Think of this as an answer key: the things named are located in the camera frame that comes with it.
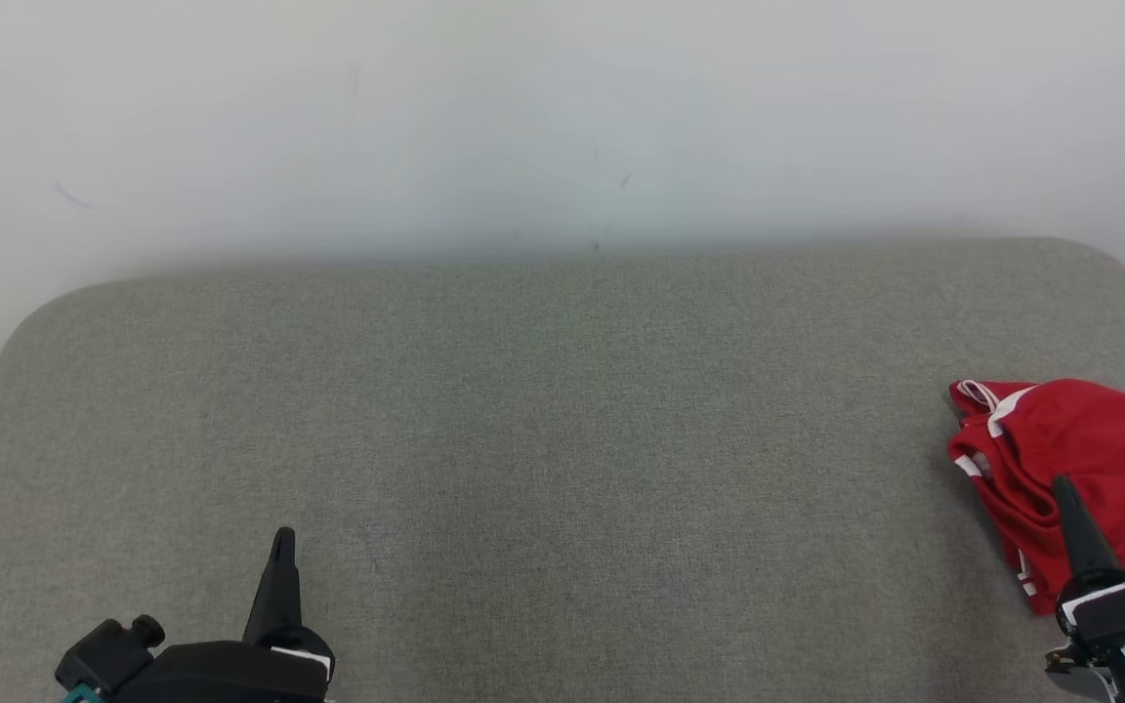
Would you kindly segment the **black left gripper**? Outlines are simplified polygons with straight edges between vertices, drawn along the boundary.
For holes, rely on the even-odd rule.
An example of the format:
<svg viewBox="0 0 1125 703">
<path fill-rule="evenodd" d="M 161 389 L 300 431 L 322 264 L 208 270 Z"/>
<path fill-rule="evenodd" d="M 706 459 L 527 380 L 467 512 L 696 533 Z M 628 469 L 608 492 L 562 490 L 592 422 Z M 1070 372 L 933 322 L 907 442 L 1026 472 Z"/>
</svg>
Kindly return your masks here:
<svg viewBox="0 0 1125 703">
<path fill-rule="evenodd" d="M 169 646 L 120 702 L 325 702 L 336 654 L 303 624 L 296 547 L 276 530 L 242 641 Z"/>
</svg>

